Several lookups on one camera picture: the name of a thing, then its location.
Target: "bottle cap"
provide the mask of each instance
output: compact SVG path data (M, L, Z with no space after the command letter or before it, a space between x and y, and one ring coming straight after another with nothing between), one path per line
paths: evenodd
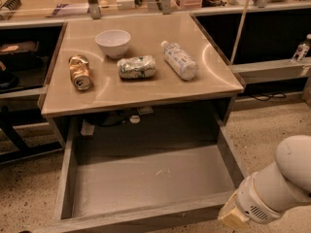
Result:
M166 42L166 41L163 41L163 42L161 43L161 46L162 46L163 48L165 48L167 45L168 45L168 42Z

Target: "silver can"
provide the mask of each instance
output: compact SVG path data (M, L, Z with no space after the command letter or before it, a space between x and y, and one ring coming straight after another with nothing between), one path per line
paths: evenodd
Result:
M92 85L92 76L88 60L84 55L75 54L69 58L69 70L72 84L78 90L89 89Z

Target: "black cable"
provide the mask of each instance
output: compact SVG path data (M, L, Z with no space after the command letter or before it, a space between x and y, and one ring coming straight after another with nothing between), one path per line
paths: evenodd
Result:
M271 98L286 98L286 94L285 93L280 93L280 92L275 92L275 93L271 93L271 94L262 94L262 93L260 93L259 96L265 97L265 98L258 98L255 95L250 95L250 97L253 97L256 100L259 100L259 101L262 101L262 102L268 101Z

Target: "clear bottle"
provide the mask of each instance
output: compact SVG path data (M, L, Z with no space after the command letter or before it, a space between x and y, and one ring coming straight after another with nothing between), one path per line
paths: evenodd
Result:
M197 63L177 44L164 41L164 58L174 71L185 81L192 80L197 73Z
M311 34L308 34L306 36L306 39L298 45L292 58L292 62L296 63L301 59L303 59L310 50L310 48L311 48Z

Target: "robotic hand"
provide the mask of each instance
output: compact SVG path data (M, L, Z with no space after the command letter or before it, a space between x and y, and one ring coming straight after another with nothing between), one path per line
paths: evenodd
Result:
M247 228L250 220L266 224L293 207L311 205L311 136L283 140L275 162L247 177L225 203L219 220Z

